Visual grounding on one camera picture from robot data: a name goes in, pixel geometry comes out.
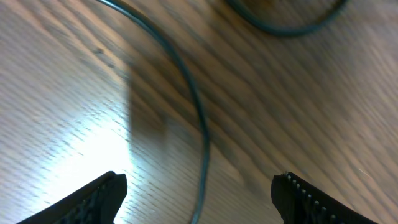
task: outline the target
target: cord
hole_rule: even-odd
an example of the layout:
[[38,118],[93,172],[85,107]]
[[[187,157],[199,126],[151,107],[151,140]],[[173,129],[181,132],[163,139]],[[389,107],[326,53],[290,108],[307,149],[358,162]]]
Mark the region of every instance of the cord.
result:
[[314,32],[323,26],[327,25],[331,22],[341,10],[346,6],[348,0],[338,0],[334,7],[329,10],[326,15],[319,18],[312,24],[297,27],[297,28],[285,28],[285,27],[276,27],[271,24],[267,24],[257,18],[245,5],[242,3],[242,0],[226,0],[226,2],[245,20],[250,22],[252,25],[257,27],[258,29],[267,32],[270,35],[274,35],[277,37],[296,37],[300,35],[309,34]]
[[197,203],[195,205],[194,213],[191,217],[191,224],[198,223],[199,216],[201,214],[203,203],[205,201],[205,190],[206,190],[206,177],[210,160],[210,134],[208,126],[206,123],[205,110],[203,109],[202,103],[200,101],[198,90],[195,81],[192,77],[187,66],[184,64],[181,57],[178,55],[177,51],[174,49],[171,41],[167,38],[167,35],[161,31],[152,21],[150,21],[146,16],[141,14],[139,11],[135,10],[130,5],[122,2],[120,0],[98,0],[121,14],[128,17],[133,22],[140,25],[144,30],[146,30],[153,38],[158,41],[158,43],[163,46],[164,50],[168,53],[171,59],[174,61],[181,74],[183,75],[185,81],[187,82],[193,104],[197,111],[197,116],[199,119],[200,128],[203,135],[203,158],[200,173],[200,182],[198,190]]

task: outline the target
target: wooden table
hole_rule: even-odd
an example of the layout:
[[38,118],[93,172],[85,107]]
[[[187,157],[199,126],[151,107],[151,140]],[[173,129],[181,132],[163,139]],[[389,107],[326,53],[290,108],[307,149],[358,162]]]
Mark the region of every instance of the wooden table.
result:
[[[269,192],[285,170],[398,222],[395,1],[352,2],[295,39],[221,0],[128,2],[173,38],[201,91],[212,137],[201,223],[282,223]],[[186,223],[197,195],[185,81],[149,35],[94,0],[0,1],[0,153],[0,223],[108,170],[129,185],[115,223]]]

